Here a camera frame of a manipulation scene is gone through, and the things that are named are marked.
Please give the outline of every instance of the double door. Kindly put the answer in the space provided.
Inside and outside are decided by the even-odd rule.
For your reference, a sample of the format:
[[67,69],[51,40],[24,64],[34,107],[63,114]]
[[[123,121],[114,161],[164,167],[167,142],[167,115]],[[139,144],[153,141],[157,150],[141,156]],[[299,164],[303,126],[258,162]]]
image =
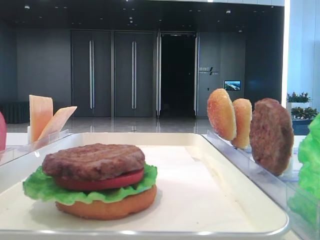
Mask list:
[[153,33],[114,34],[115,116],[153,116]]
[[111,34],[72,31],[72,104],[75,117],[111,116]]

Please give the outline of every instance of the lettuce leaf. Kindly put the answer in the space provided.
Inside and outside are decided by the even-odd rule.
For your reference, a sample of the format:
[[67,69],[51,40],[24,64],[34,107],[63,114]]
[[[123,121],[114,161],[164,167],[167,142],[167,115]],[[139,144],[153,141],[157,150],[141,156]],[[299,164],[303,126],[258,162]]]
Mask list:
[[[308,126],[310,133],[299,144],[298,160],[303,164],[299,172],[298,185],[320,200],[320,114]],[[312,227],[318,228],[317,204],[298,192],[288,200],[288,206]]]
[[64,205],[73,205],[76,201],[86,204],[92,201],[102,201],[104,203],[114,203],[121,201],[127,196],[135,195],[150,189],[157,178],[157,167],[151,165],[144,166],[143,179],[133,185],[107,189],[102,191],[82,192],[73,191],[58,186],[53,177],[47,176],[42,172],[42,167],[31,174],[23,182],[24,194],[33,200],[56,201]]

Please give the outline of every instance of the monitor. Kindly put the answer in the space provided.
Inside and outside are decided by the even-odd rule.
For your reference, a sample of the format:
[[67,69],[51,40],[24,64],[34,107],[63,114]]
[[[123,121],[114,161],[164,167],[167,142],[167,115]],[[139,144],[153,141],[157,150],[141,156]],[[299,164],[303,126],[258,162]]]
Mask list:
[[224,89],[226,91],[240,91],[241,82],[240,81],[224,81]]

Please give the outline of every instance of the white tray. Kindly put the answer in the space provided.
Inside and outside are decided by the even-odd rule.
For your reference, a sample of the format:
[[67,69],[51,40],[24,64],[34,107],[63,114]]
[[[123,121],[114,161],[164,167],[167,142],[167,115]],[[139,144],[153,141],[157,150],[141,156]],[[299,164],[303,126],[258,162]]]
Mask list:
[[[24,196],[22,181],[46,154],[94,143],[137,145],[158,167],[149,209],[84,220]],[[0,166],[0,239],[280,239],[288,230],[288,215],[198,134],[77,133]]]

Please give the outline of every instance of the tomato slice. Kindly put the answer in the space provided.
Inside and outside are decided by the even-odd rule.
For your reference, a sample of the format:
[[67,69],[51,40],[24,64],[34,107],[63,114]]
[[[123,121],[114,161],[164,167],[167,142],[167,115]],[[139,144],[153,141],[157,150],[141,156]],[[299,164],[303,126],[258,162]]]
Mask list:
[[110,178],[100,181],[77,181],[72,179],[63,179],[61,177],[54,177],[57,185],[64,189],[75,191],[99,191],[104,189],[117,189],[136,184],[144,177],[144,168],[131,171],[115,178]]
[[6,139],[7,139],[6,121],[2,113],[0,112],[0,151],[6,149]]

